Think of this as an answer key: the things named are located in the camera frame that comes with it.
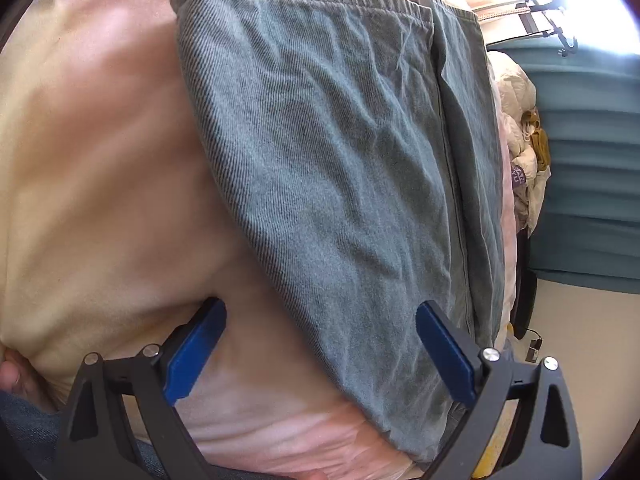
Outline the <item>person's left hand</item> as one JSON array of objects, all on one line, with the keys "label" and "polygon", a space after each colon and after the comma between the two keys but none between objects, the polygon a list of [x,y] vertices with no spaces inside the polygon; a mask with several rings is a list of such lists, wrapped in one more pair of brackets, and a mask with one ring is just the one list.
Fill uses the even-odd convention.
[{"label": "person's left hand", "polygon": [[0,375],[3,392],[18,396],[46,413],[55,411],[46,382],[30,365],[29,360],[18,352],[6,349],[1,358]]}]

